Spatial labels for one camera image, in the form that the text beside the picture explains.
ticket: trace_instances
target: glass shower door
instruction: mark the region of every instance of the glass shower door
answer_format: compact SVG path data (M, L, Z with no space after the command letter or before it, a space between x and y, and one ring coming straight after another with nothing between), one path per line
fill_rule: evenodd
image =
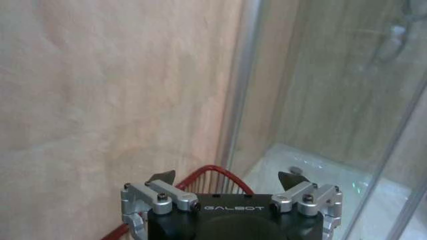
M277 171L290 169L338 185L334 239L393 239L422 182L424 8L414 0L262 1L228 166L256 193L282 191Z

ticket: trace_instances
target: metal bracket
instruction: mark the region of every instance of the metal bracket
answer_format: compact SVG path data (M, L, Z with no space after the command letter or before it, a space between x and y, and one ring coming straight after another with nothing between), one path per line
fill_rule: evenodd
M322 214L322 240L330 240L333 229L341 224L342 193L337 186L322 185L317 188L314 183L306 181L297 184L284 193L270 196L270 203L278 213L292 210L296 203L297 211L304 216Z
M158 193L165 193L170 198L178 210L185 212L198 211L200 203L196 194L184 192L176 187L170 186L161 180L153 180L148 183L152 190Z
M172 211L172 202L181 211L198 211L200 204L193 193L184 192L161 180L145 184L126 183L120 192L121 220L129 227L129 232L136 240L146 240L148 211L157 215Z
M146 212L162 215L172 211L172 199L160 195L144 184L124 185L120 192L121 197L121 221L128 225L132 237L136 240L146 240Z
M292 210L293 203L301 199L304 194L313 191L314 186L310 182L302 181L284 193L270 196L270 203L274 204L278 213L286 213Z

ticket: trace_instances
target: red metal wire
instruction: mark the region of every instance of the red metal wire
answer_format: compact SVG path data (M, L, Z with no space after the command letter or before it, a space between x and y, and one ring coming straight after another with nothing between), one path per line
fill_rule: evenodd
M229 180L241 188L245 194L253 194L249 186L240 180L240 178L226 171L220 166L205 165L189 174L189 176L174 186L177 189L184 190L206 171L214 171L229 178ZM129 231L128 225L121 224L101 240L118 240L120 237Z
M242 191L245 192L245 194L253 194L252 189L249 188L249 186L240 180L240 178L228 170L225 170L224 168L221 168L220 166L214 166L214 165L205 165L202 167L200 167L192 174L189 174L189 176L176 185L176 188L178 188L180 190L184 190L185 187L189 186L189 184L192 184L194 182L194 180L201 176L202 173L205 173L206 171L214 171L220 174L222 174L225 177L228 177L230 179L230 181L233 181L234 184L237 184L237 186L242 189Z

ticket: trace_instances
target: screw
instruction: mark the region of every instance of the screw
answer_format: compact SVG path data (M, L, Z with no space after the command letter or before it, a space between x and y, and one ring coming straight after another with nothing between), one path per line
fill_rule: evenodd
M165 201L168 200L168 196L164 192L157 194L157 201Z
M310 194L304 194L304 196L301 196L301 200L306 203L312 203L314 198L313 198L313 195Z
M193 203L190 204L190 206L189 206L189 209L190 209L192 212L198 212L200 209L201 209L200 203L198 203L198 202L193 202Z

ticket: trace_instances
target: beige wall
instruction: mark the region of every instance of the beige wall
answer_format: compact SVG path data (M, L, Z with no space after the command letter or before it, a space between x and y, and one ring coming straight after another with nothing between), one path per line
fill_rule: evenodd
M1 238L98 239L125 182L213 162L240 7L1 1Z
M378 63L374 48L402 18L396 1L309 1L304 11L276 140L372 171L422 79L427 22L412 25L398 57Z
M285 69L297 0L264 0L256 56L246 87L230 171L244 176L274 141L273 115Z

